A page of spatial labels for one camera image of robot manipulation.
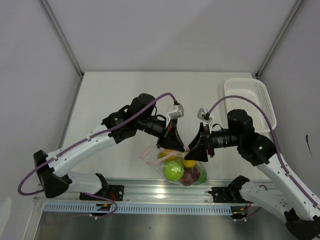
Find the yellow toy lemon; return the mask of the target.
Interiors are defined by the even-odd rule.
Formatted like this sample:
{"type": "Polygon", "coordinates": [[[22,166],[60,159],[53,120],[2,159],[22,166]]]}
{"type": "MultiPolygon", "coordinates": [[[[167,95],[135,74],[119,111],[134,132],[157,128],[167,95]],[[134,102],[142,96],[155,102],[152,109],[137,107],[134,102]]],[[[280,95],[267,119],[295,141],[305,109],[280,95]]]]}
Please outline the yellow toy lemon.
{"type": "Polygon", "coordinates": [[[195,160],[185,160],[184,158],[181,160],[184,168],[193,168],[197,165],[195,160]]]}

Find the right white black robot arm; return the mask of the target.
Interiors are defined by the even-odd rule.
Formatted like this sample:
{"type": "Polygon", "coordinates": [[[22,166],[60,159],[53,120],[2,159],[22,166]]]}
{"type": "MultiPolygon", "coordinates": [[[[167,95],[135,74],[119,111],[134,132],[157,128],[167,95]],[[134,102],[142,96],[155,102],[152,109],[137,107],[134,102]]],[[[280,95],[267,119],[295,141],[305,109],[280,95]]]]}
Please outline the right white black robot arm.
{"type": "Polygon", "coordinates": [[[298,240],[312,240],[320,235],[320,199],[289,168],[273,141],[255,132],[253,119],[243,109],[227,114],[227,129],[210,131],[201,124],[189,144],[185,160],[207,162],[215,149],[236,147],[239,155],[263,172],[282,193],[276,196],[264,186],[242,175],[228,185],[234,202],[245,200],[259,205],[285,223],[298,240]]]}

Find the green toy apple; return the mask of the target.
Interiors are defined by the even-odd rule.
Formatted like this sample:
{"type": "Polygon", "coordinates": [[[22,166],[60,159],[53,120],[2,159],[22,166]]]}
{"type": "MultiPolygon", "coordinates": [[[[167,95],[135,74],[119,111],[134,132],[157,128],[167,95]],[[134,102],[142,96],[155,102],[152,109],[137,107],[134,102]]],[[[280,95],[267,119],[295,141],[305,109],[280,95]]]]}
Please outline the green toy apple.
{"type": "Polygon", "coordinates": [[[183,165],[175,160],[165,162],[162,171],[166,180],[170,182],[177,182],[184,175],[183,165]]]}

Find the red toy apple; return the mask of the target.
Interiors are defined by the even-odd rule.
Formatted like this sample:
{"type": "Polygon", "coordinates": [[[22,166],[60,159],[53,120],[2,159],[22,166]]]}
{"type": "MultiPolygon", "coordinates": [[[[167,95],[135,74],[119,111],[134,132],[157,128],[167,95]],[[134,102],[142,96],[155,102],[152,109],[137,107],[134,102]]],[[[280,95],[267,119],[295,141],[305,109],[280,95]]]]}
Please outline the red toy apple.
{"type": "Polygon", "coordinates": [[[196,183],[199,177],[200,171],[198,170],[197,166],[185,167],[184,174],[180,178],[180,183],[184,186],[191,186],[196,183]]]}

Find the orange yellow toy mango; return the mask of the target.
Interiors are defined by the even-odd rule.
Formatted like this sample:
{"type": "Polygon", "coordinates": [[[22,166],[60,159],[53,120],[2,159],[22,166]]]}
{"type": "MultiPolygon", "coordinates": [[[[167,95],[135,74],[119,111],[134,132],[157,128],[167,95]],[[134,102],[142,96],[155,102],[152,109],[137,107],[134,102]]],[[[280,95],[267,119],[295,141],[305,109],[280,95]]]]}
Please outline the orange yellow toy mango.
{"type": "Polygon", "coordinates": [[[183,154],[179,151],[162,149],[158,154],[158,159],[163,159],[163,161],[173,161],[183,157],[183,154]]]}

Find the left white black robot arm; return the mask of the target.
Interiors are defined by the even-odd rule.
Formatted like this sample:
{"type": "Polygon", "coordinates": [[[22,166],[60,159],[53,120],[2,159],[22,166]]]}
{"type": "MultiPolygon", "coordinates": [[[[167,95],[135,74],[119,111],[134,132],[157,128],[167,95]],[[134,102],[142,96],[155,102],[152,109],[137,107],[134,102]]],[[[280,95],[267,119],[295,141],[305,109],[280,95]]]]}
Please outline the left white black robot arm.
{"type": "Polygon", "coordinates": [[[174,101],[166,115],[159,116],[153,114],[157,101],[152,95],[141,93],[77,142],[50,153],[37,151],[33,159],[45,196],[52,199],[73,191],[89,193],[97,200],[105,199],[109,185],[102,174],[85,175],[73,172],[72,168],[95,153],[134,137],[137,131],[156,137],[158,148],[184,152],[177,130],[178,119],[184,115],[182,104],[174,101]]]}

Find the clear pink-dotted zip bag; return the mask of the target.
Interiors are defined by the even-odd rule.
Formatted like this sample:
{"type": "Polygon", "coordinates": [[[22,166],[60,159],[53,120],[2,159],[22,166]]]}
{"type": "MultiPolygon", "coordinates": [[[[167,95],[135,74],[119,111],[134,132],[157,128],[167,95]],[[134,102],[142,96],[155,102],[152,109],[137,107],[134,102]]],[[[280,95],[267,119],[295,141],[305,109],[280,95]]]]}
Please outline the clear pink-dotted zip bag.
{"type": "Polygon", "coordinates": [[[152,145],[140,159],[170,183],[185,187],[205,184],[209,180],[205,166],[199,161],[186,160],[185,155],[185,152],[152,145]]]}

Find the green toy cabbage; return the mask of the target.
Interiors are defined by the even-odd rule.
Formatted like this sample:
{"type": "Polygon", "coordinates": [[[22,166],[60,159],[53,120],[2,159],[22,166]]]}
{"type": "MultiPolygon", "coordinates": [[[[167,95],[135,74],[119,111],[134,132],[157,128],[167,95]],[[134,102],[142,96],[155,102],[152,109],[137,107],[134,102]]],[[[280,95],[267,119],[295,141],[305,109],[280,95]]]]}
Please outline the green toy cabbage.
{"type": "Polygon", "coordinates": [[[201,162],[198,163],[197,170],[199,172],[199,177],[197,179],[196,184],[201,185],[206,183],[208,181],[208,174],[205,166],[201,162]]]}

